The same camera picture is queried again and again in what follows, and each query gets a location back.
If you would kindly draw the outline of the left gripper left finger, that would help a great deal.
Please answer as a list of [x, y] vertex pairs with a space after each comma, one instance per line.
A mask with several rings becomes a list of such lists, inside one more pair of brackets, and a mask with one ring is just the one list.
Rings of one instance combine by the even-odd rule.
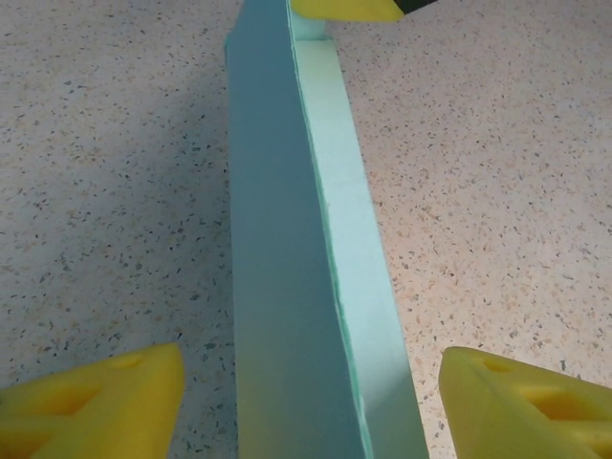
[[185, 388], [170, 342], [1, 392], [4, 458], [165, 458]]

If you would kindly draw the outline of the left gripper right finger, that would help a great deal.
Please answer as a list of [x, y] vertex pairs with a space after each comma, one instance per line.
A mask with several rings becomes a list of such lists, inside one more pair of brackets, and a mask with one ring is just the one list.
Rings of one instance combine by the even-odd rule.
[[467, 347], [442, 357], [439, 390], [459, 458], [608, 458], [611, 390]]

